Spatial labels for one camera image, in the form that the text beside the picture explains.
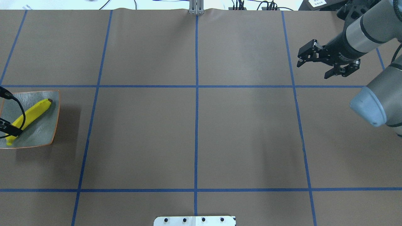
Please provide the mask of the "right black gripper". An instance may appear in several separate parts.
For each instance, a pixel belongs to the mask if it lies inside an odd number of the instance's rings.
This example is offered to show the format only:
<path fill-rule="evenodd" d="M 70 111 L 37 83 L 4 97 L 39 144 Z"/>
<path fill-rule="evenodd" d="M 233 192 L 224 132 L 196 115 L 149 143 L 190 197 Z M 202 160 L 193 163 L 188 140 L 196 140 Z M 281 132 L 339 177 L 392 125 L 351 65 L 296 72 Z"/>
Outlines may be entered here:
<path fill-rule="evenodd" d="M 332 76 L 347 77 L 360 69 L 361 52 L 349 44 L 327 44 L 321 46 L 317 40 L 310 40 L 298 51 L 297 67 L 306 62 L 323 62 L 333 66 L 324 74 L 324 79 Z"/>

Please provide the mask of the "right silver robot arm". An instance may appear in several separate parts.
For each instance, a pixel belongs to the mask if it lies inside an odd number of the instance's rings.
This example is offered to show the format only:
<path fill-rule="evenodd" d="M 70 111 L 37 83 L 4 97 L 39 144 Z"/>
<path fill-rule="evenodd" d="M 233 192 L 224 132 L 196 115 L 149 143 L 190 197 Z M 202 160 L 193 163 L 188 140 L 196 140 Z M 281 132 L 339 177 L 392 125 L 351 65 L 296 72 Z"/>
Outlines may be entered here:
<path fill-rule="evenodd" d="M 297 67 L 320 62 L 330 69 L 323 75 L 347 77 L 357 72 L 367 55 L 392 40 L 401 43 L 400 0 L 349 0 L 338 12 L 342 31 L 325 44 L 312 39 L 300 47 Z M 390 63 L 372 76 L 349 103 L 373 127 L 386 126 L 401 137 L 401 45 Z"/>

